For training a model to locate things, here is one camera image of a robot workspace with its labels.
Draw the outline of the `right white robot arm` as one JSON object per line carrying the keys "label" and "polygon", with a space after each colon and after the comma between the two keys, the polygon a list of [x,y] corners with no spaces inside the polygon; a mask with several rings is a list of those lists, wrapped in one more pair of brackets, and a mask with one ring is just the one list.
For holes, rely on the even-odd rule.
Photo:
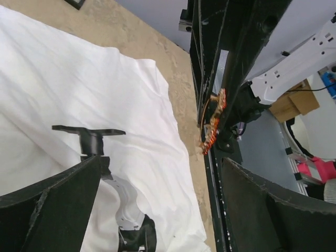
{"label": "right white robot arm", "polygon": [[261,50],[289,7],[289,1],[194,1],[190,57],[198,125],[212,98],[221,50],[228,52],[222,91],[216,97],[212,131],[221,132],[267,109],[282,94],[335,56],[335,19],[280,63],[247,80]]}

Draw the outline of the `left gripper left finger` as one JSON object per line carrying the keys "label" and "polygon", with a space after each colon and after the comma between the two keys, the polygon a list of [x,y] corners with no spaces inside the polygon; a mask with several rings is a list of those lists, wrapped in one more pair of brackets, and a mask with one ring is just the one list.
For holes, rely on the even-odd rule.
{"label": "left gripper left finger", "polygon": [[80,251],[107,156],[1,196],[1,251]]}

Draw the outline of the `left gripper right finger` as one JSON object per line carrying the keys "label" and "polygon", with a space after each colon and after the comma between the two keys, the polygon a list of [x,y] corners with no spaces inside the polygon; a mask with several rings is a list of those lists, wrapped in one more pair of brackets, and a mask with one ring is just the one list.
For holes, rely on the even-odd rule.
{"label": "left gripper right finger", "polygon": [[233,251],[335,251],[335,205],[222,159]]}

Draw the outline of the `white printed t-shirt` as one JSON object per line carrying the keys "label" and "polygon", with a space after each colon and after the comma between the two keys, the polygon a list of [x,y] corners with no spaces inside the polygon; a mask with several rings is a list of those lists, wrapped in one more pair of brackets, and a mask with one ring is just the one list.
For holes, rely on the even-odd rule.
{"label": "white printed t-shirt", "polygon": [[101,181],[81,251],[117,251],[121,213],[154,221],[155,251],[209,251],[169,85],[133,59],[1,7],[1,194],[80,162],[77,134],[105,136],[113,181]]}

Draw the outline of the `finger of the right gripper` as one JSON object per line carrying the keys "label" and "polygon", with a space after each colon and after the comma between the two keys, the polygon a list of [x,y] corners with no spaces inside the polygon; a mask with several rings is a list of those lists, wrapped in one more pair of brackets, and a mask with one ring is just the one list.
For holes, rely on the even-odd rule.
{"label": "finger of the right gripper", "polygon": [[197,124],[214,84],[228,1],[194,1],[190,58],[197,101]]}
{"label": "finger of the right gripper", "polygon": [[239,87],[252,69],[261,50],[278,25],[291,1],[254,1],[239,32],[238,42],[227,57],[222,88],[226,91],[226,108],[220,115],[218,130],[228,123]]}

